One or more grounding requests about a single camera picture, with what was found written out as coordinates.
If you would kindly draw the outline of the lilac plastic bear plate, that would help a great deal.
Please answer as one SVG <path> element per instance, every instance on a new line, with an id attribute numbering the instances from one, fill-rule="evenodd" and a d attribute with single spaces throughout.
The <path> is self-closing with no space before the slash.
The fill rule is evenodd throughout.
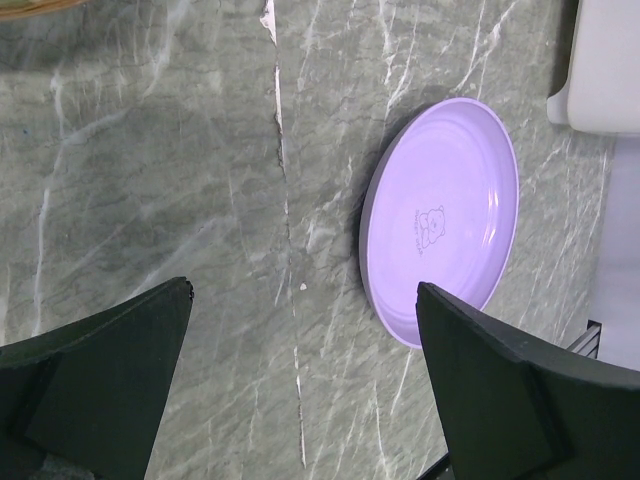
<path id="1" fill-rule="evenodd" d="M 477 309 L 488 304 L 511 252 L 518 206 L 516 154 L 487 105 L 444 100 L 401 130 L 374 171 L 359 227 L 364 290 L 392 337 L 420 348 L 422 282 Z"/>

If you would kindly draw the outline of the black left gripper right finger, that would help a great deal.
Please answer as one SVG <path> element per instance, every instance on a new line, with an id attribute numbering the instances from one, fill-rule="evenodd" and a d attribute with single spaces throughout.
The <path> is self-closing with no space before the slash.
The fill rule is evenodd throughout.
<path id="1" fill-rule="evenodd" d="M 432 283 L 417 294 L 444 478 L 638 478 L 637 371 L 548 343 Z"/>

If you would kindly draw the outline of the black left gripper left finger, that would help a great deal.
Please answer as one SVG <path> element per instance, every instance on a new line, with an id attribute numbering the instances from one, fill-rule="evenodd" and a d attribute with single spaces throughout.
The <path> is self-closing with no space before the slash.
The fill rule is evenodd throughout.
<path id="1" fill-rule="evenodd" d="M 172 278 L 124 303 L 1 348 L 1 476 L 48 455 L 101 479 L 144 477 L 194 300 Z"/>

